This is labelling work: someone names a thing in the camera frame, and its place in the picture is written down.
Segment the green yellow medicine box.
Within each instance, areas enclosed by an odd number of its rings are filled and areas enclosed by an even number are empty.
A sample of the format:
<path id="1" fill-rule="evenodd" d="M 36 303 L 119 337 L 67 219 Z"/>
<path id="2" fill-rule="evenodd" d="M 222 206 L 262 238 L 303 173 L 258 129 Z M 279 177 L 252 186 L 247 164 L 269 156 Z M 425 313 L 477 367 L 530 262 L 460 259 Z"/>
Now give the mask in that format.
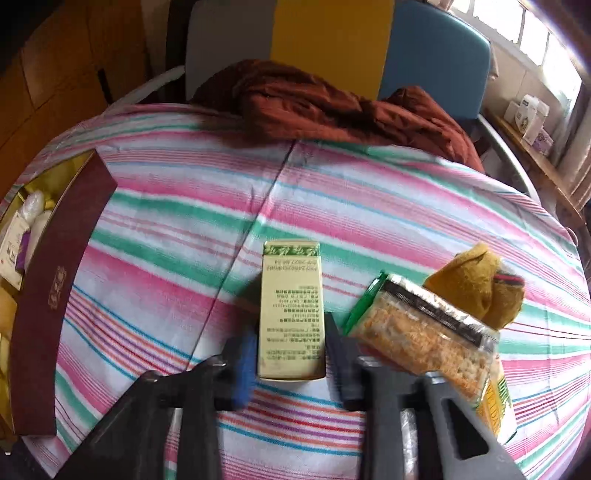
<path id="1" fill-rule="evenodd" d="M 325 377 L 325 308 L 318 242 L 263 244 L 259 378 L 304 382 Z"/>

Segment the green Weidan snack packet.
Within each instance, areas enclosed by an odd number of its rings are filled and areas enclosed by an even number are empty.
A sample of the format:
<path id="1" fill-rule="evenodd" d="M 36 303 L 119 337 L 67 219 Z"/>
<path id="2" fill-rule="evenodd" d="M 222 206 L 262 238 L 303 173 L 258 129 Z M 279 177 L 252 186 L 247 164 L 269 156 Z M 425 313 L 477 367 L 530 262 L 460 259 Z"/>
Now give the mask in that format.
<path id="1" fill-rule="evenodd" d="M 499 357 L 493 361 L 484 396 L 476 411 L 501 445 L 507 444 L 516 435 L 515 410 Z"/>

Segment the brown rice cracker packet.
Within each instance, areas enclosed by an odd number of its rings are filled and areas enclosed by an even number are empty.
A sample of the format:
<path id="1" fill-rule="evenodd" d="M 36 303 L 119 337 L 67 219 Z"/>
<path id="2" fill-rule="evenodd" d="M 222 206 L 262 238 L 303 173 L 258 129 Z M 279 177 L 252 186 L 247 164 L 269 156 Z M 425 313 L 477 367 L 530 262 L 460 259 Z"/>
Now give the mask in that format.
<path id="1" fill-rule="evenodd" d="M 468 402 L 480 404 L 500 333 L 398 274 L 370 283 L 342 332 L 416 375 L 439 372 Z"/>

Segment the gold maroon gift box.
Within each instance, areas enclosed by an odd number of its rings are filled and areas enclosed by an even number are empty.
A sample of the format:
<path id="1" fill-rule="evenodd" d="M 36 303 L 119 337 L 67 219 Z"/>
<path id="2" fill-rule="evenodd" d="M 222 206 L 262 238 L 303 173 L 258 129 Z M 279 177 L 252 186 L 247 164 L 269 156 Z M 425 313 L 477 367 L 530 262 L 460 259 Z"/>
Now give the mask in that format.
<path id="1" fill-rule="evenodd" d="M 21 244 L 16 290 L 1 276 L 8 298 L 1 302 L 1 414 L 19 436 L 56 432 L 55 372 L 63 318 L 90 236 L 117 183 L 99 154 L 86 151 L 42 171 L 20 186 L 1 215 L 2 239 L 8 223 L 35 190 L 53 213 L 24 270 L 28 232 Z"/>

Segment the mustard yellow sock ball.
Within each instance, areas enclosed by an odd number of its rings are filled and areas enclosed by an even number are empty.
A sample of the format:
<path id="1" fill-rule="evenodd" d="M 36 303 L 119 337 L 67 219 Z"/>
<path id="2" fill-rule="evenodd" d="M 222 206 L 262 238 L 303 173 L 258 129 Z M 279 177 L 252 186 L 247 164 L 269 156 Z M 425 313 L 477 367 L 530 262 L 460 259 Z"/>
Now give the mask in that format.
<path id="1" fill-rule="evenodd" d="M 524 278 L 482 242 L 457 254 L 423 287 L 495 330 L 515 320 L 525 297 Z"/>

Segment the striped bed sheet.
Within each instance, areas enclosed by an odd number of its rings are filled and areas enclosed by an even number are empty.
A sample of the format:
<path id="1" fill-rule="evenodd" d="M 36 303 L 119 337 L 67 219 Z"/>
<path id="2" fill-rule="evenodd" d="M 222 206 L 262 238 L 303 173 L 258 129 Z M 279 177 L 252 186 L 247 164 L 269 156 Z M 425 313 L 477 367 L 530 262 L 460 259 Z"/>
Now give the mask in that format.
<path id="1" fill-rule="evenodd" d="M 24 443 L 54 475 L 143 372 L 172 374 L 221 350 L 256 315 L 263 243 L 321 245 L 325 308 L 346 320 L 383 271 L 422 283 L 478 242 L 524 278 L 501 334 L 530 479 L 557 479 L 590 409 L 590 296 L 567 230 L 514 188 L 401 147 L 252 146 L 238 122 L 187 105 L 134 105 L 1 151 L 19 186 L 93 150 L 117 189 L 80 263 L 57 358 L 57 432 Z"/>

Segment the white purple carton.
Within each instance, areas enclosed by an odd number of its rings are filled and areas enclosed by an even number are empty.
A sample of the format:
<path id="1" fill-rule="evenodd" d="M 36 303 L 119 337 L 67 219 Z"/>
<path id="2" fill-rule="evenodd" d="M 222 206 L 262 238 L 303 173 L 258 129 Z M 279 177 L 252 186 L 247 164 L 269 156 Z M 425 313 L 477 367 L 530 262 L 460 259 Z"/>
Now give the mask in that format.
<path id="1" fill-rule="evenodd" d="M 1 276 L 13 288 L 21 288 L 23 274 L 17 270 L 17 260 L 22 257 L 21 244 L 30 227 L 23 216 L 16 212 L 8 223 L 1 242 Z"/>

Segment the wooden bedside desk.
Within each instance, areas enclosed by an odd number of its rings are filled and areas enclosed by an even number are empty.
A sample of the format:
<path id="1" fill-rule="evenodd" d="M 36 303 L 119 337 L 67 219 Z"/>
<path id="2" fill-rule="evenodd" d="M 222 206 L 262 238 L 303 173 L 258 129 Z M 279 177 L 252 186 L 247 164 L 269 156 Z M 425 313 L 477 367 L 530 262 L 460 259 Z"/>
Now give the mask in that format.
<path id="1" fill-rule="evenodd" d="M 544 208 L 556 214 L 559 220 L 573 230 L 586 228 L 584 216 L 575 207 L 566 184 L 550 161 L 525 142 L 515 127 L 488 108 L 484 110 L 484 118 L 513 151 L 536 188 Z"/>

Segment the pink patterned curtain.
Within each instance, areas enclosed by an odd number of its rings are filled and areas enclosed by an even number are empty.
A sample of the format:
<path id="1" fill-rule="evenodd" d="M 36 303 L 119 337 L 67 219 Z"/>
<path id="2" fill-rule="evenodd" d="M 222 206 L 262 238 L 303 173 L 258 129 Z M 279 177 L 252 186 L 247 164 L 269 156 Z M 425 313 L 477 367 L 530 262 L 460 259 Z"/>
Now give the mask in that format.
<path id="1" fill-rule="evenodd" d="M 561 137 L 558 172 L 577 211 L 590 200 L 590 83 L 580 87 Z"/>

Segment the pink box on desk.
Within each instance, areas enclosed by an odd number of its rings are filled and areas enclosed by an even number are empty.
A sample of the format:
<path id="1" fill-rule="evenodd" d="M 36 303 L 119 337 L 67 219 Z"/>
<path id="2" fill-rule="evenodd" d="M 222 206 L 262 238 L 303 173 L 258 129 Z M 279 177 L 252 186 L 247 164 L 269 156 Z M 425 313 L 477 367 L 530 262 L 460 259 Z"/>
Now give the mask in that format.
<path id="1" fill-rule="evenodd" d="M 543 156 L 548 156 L 554 144 L 554 140 L 548 132 L 541 128 L 535 140 L 533 141 L 533 148 Z"/>

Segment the white box on desk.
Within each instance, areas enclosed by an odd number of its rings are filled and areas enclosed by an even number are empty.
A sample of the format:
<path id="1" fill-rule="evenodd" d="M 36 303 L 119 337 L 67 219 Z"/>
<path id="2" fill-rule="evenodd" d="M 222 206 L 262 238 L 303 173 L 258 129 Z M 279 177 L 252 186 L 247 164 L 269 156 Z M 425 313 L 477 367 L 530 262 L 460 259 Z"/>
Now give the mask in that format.
<path id="1" fill-rule="evenodd" d="M 523 140 L 532 145 L 550 113 L 550 107 L 536 96 L 525 94 L 521 101 L 511 101 L 503 116 L 504 120 L 515 127 Z"/>

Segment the rust red blanket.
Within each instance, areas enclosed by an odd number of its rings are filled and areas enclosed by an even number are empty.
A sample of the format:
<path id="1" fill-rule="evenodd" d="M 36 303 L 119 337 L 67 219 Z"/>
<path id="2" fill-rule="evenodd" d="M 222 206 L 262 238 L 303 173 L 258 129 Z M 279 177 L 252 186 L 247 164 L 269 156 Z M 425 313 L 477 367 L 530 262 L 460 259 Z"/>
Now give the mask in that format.
<path id="1" fill-rule="evenodd" d="M 212 75 L 191 102 L 242 118 L 266 140 L 398 145 L 484 171 L 466 131 L 418 86 L 370 100 L 296 67 L 249 59 Z"/>

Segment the grey yellow blue headboard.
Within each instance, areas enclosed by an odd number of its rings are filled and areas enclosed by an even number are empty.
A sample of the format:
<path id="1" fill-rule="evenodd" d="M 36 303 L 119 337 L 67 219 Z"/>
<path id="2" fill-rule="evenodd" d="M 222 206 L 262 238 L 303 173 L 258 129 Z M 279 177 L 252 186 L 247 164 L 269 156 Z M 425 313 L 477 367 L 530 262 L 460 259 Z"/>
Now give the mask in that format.
<path id="1" fill-rule="evenodd" d="M 172 1 L 165 62 L 185 96 L 244 59 L 273 60 L 384 99 L 417 85 L 459 123 L 480 113 L 490 42 L 425 1 Z"/>

